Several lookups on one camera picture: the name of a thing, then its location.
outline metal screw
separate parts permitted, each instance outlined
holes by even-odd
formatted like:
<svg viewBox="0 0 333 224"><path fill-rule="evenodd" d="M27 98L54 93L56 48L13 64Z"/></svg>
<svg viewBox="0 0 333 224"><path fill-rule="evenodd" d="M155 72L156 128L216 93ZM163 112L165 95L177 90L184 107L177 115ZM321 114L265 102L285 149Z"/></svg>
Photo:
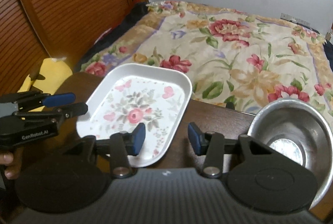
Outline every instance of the metal screw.
<svg viewBox="0 0 333 224"><path fill-rule="evenodd" d="M168 175L172 174L172 172L169 171L169 170L166 170L166 171L163 171L162 174L163 174L164 176L168 176Z"/></svg>
<svg viewBox="0 0 333 224"><path fill-rule="evenodd" d="M119 177L124 177L129 174L129 169L125 167L117 167L113 169L113 174Z"/></svg>
<svg viewBox="0 0 333 224"><path fill-rule="evenodd" d="M221 171L217 167L205 167L204 168L204 173L209 176L214 176L219 174Z"/></svg>

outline yellow cushion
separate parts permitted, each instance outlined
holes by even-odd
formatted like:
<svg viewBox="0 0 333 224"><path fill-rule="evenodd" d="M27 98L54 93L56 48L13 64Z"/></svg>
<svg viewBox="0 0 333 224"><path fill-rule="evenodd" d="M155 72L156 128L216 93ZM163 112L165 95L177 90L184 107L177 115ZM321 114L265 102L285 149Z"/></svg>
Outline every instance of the yellow cushion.
<svg viewBox="0 0 333 224"><path fill-rule="evenodd" d="M54 94L60 85L70 77L73 72L63 61L54 61L52 58L43 60L39 74L45 77L44 80L31 81L29 76L24 80L18 92L28 91L33 85L43 91L43 93ZM41 111L43 107L36 108L33 111Z"/></svg>

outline blue gripper pad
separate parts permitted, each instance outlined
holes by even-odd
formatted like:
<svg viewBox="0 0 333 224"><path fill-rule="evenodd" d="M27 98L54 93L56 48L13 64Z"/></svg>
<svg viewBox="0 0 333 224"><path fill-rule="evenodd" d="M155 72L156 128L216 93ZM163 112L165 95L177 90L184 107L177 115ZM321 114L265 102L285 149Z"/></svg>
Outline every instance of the blue gripper pad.
<svg viewBox="0 0 333 224"><path fill-rule="evenodd" d="M197 128L198 127L196 127L196 125L189 123L188 126L189 142L191 143L194 153L196 155L201 155L201 144L199 140L199 134L201 133L201 131Z"/></svg>
<svg viewBox="0 0 333 224"><path fill-rule="evenodd" d="M144 123L139 123L138 126L133 130L132 135L133 140L133 152L130 155L138 155L141 151L142 145L145 139L145 125Z"/></svg>
<svg viewBox="0 0 333 224"><path fill-rule="evenodd" d="M76 96L74 93L62 93L62 94L55 94L50 95L44 98L42 101L43 105L46 107L57 107L57 106L63 106L68 105L71 103L74 103L76 99Z"/></svg>

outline bowl rim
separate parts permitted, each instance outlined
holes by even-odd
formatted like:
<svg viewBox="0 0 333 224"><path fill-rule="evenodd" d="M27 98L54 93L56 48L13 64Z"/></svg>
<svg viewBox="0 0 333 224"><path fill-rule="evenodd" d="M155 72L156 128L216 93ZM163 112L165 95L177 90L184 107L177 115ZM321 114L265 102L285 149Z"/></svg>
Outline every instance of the bowl rim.
<svg viewBox="0 0 333 224"><path fill-rule="evenodd" d="M330 159L330 170L328 175L325 177L322 185L319 187L316 196L314 200L312 201L312 204L310 206L310 209L315 207L322 198L326 195L329 187L331 186L332 180L333 180L333 134L332 130L326 121L326 119L311 105L305 103L304 101L301 101L299 99L294 98L279 98L273 102L270 102L268 105L264 106L255 116L253 119L249 130L248 130L248 136L253 136L257 125L261 123L263 118L269 114L271 111L281 109L281 108L298 108L305 111L308 111L311 115L315 116L316 119L319 121L321 127L328 135L328 141L329 141L329 147L331 148L331 159Z"/></svg>

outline dark wooden table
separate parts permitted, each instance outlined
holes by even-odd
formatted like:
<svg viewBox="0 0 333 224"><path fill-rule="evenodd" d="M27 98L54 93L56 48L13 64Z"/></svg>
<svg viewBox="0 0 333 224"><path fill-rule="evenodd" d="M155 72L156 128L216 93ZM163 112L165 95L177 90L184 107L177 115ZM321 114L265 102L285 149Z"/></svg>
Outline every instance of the dark wooden table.
<svg viewBox="0 0 333 224"><path fill-rule="evenodd" d="M86 102L101 80L102 78L87 73L75 73L61 85L57 93L73 92L76 95L76 102ZM247 132L253 118L253 115L190 100L171 146L164 157L150 168L196 167L200 169L205 157L198 157L193 152L187 135L189 122L195 122L202 131L216 131L223 133L226 138L236 139L240 134ZM76 118L65 121L57 137L25 148L23 168L77 138ZM103 171L108 171L109 165L106 160L100 158L97 165ZM331 208L332 206L327 206L327 198L324 197L312 212L323 219Z"/></svg>

